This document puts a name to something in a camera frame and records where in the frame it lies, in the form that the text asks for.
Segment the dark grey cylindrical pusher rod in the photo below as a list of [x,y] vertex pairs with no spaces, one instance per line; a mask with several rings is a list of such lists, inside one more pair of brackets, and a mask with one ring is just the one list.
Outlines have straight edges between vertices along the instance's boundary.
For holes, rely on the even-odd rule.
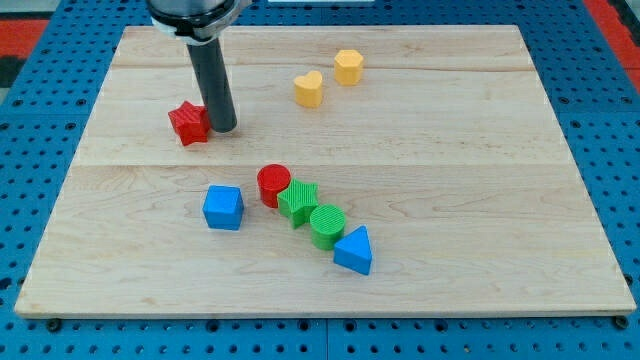
[[211,129],[217,133],[234,130],[237,117],[219,39],[187,49]]

